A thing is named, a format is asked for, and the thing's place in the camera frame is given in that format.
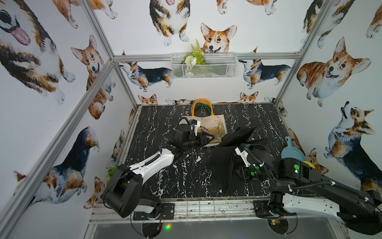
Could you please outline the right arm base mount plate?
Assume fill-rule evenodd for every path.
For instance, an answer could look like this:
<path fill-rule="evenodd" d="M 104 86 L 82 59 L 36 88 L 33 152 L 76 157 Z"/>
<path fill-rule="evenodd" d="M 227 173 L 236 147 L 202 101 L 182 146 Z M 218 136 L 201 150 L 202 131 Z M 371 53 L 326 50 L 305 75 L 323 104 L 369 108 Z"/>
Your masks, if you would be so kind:
<path fill-rule="evenodd" d="M 253 201 L 253 206 L 256 216 L 261 219 L 279 219 L 297 215 L 287 212 L 281 204 L 269 200 Z"/>

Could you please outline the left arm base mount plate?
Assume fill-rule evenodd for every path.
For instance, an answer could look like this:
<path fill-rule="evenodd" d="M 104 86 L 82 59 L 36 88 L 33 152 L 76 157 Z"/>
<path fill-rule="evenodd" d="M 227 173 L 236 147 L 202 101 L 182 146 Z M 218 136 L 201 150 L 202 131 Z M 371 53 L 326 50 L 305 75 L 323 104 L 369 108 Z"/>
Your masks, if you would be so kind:
<path fill-rule="evenodd" d="M 134 221 L 172 220 L 174 219 L 174 213 L 174 203 L 160 203 L 156 206 L 138 205 L 132 218 Z"/>

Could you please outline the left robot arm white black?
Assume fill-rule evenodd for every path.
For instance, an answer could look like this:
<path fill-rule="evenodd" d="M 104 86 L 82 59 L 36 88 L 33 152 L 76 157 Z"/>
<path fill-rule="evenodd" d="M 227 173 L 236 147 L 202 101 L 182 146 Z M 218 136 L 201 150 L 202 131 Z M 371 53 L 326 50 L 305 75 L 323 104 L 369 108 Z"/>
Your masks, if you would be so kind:
<path fill-rule="evenodd" d="M 189 149 L 206 146 L 215 139 L 212 134 L 198 132 L 200 126 L 201 122 L 195 119 L 181 117 L 173 137 L 156 153 L 136 164 L 118 166 L 101 195 L 104 206 L 122 218 L 133 212 L 145 214 L 149 219 L 162 216 L 160 199 L 144 196 L 143 185 L 156 173 L 170 166 L 177 156 Z"/>

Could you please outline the black canvas tote bag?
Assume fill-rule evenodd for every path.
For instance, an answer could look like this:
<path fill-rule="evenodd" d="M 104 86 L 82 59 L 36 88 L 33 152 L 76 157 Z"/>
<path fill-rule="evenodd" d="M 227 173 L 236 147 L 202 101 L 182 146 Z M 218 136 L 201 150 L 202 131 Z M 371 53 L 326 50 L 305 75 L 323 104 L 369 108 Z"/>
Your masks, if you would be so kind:
<path fill-rule="evenodd" d="M 267 139 L 255 138 L 251 140 L 254 127 L 238 127 L 235 131 L 226 134 L 222 142 L 218 144 L 212 152 L 209 161 L 209 169 L 212 176 L 217 180 L 222 188 L 222 193 L 226 196 L 232 195 L 244 184 L 238 177 L 238 169 L 244 166 L 242 159 L 235 153 L 235 149 L 241 144 L 251 144 L 255 148 L 264 150 Z"/>

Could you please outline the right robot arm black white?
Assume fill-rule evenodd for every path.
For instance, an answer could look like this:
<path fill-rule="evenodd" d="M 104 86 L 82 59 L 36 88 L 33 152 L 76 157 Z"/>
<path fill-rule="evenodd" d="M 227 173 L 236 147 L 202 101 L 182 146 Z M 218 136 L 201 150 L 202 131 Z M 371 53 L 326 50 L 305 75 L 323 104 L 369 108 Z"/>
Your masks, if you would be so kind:
<path fill-rule="evenodd" d="M 277 159 L 266 151 L 240 145 L 235 153 L 256 175 L 270 181 L 268 203 L 255 203 L 259 218 L 279 219 L 308 214 L 326 217 L 364 235 L 382 231 L 381 196 L 335 181 L 294 158 Z"/>

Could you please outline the cream tote bag yellow handles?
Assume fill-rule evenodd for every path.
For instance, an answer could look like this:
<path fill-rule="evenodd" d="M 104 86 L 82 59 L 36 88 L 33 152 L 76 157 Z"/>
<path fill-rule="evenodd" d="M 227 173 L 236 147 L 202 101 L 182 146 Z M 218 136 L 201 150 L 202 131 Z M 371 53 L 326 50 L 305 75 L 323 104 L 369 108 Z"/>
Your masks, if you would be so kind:
<path fill-rule="evenodd" d="M 212 111 L 210 116 L 203 116 L 203 117 L 195 116 L 195 113 L 194 113 L 195 105 L 198 102 L 203 102 L 210 105 L 211 111 Z M 228 133 L 224 115 L 216 115 L 214 113 L 212 104 L 210 103 L 210 101 L 206 99 L 200 98 L 194 101 L 191 108 L 191 116 L 186 116 L 186 118 L 188 119 L 188 121 L 198 120 L 201 122 L 201 126 L 198 129 L 198 133 L 206 132 L 215 136 L 215 139 L 211 143 L 206 145 L 205 147 L 218 145 L 219 143 L 222 142 L 222 138 Z"/>

